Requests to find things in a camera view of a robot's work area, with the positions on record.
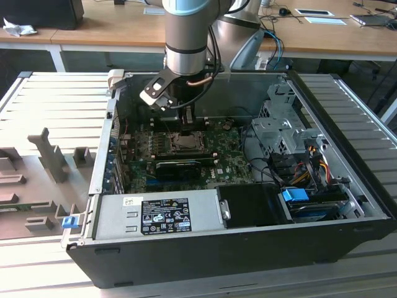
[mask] wooden desk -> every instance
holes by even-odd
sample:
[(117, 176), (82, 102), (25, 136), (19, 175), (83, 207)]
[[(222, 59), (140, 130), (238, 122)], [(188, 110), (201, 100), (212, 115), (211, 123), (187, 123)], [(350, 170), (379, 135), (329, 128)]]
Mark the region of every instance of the wooden desk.
[(40, 28), (37, 29), (37, 34), (23, 35), (15, 37), (9, 35), (6, 31), (0, 30), (0, 43), (51, 43), (51, 38), (55, 34), (56, 29)]
[[(351, 14), (366, 14), (366, 10), (352, 5), (351, 0), (278, 0), (286, 5), (294, 16), (301, 16), (295, 8), (321, 9), (330, 11), (335, 18), (349, 17)], [(372, 11), (377, 8), (391, 9), (393, 6), (384, 2), (365, 1)], [(261, 9), (263, 15), (278, 15), (280, 6)], [(347, 25), (311, 24), (300, 17), (279, 17), (274, 24), (277, 36), (285, 44), (285, 56), (301, 58), (339, 58), (354, 60), (392, 60), (397, 57), (397, 32), (387, 28), (360, 27), (353, 19), (343, 19)], [(263, 20), (268, 29), (272, 24)], [(267, 40), (262, 44), (262, 51), (273, 51), (274, 42)]]
[(143, 14), (144, 5), (83, 0), (84, 19), (77, 30), (58, 30), (52, 43), (61, 45), (165, 46), (165, 16)]
[[(353, 0), (277, 0), (295, 16), (298, 13), (294, 8), (325, 9), (335, 17), (367, 13), (352, 3)], [(144, 15), (144, 5), (135, 2), (114, 6), (113, 1), (83, 0), (83, 5), (84, 20), (77, 30), (39, 29), (38, 35), (21, 38), (0, 32), (0, 48), (48, 50), (57, 71), (66, 71), (63, 51), (164, 52), (164, 16)], [(393, 7), (378, 1), (365, 1), (365, 5), (370, 9)], [(261, 12), (278, 15), (279, 8), (272, 6)], [(347, 25), (310, 24), (299, 19), (303, 24), (292, 17), (278, 18), (275, 23), (276, 33), (285, 44), (284, 57), (375, 61), (394, 61), (397, 57), (397, 32), (360, 28), (352, 19), (343, 19)], [(264, 23), (272, 27), (269, 21)], [(274, 49), (274, 41), (266, 39), (260, 54), (269, 56)]]

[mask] black computer case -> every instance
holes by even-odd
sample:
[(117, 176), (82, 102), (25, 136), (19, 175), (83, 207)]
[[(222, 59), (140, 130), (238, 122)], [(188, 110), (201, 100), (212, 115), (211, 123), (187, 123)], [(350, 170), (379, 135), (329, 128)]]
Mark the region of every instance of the black computer case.
[(0, 23), (74, 30), (83, 14), (81, 0), (0, 0)]

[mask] floor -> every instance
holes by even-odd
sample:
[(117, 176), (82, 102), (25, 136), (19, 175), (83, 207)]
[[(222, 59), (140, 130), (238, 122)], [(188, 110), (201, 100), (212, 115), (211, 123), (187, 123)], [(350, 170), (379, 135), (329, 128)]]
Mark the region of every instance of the floor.
[[(110, 57), (114, 64), (113, 67), (106, 66), (104, 54), (100, 52), (66, 52), (65, 57), (69, 70), (77, 72), (106, 72), (112, 68), (123, 68), (132, 71), (156, 71), (163, 66), (162, 54), (111, 53)], [(293, 69), (302, 73), (316, 73), (320, 63), (319, 60), (314, 59), (284, 59), (283, 62), (284, 65), (292, 65)], [(388, 62), (379, 63), (381, 66), (380, 72), (374, 78), (372, 75), (373, 65), (364, 61), (355, 61), (342, 78), (366, 102), (392, 64)], [(345, 66), (346, 64), (341, 61), (330, 61), (327, 65), (331, 72), (337, 72)], [(46, 51), (0, 50), (0, 98), (21, 71), (55, 71), (55, 67), (50, 54)], [(375, 108), (379, 99), (385, 95), (396, 79), (397, 67), (393, 69), (373, 96), (369, 104), (371, 109)], [(397, 93), (393, 95), (389, 105), (396, 97)], [(380, 115), (384, 113), (386, 108), (387, 106), (380, 112)], [(397, 119), (392, 121), (390, 128), (397, 131)]]

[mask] power supply label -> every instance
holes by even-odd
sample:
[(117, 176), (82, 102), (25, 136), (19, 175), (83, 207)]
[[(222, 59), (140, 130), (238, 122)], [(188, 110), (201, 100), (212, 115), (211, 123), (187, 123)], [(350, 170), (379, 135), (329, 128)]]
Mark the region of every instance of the power supply label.
[(141, 214), (141, 233), (144, 235), (192, 230), (187, 198), (142, 201)]

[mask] motherboard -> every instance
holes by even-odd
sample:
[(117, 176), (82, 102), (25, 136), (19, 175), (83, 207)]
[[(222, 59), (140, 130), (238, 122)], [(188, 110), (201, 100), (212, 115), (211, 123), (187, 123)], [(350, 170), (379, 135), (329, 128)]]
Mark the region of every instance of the motherboard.
[(208, 121), (205, 130), (189, 133), (157, 132), (141, 125), (131, 133), (123, 168), (129, 193), (213, 189), (254, 181), (238, 128), (227, 120)]

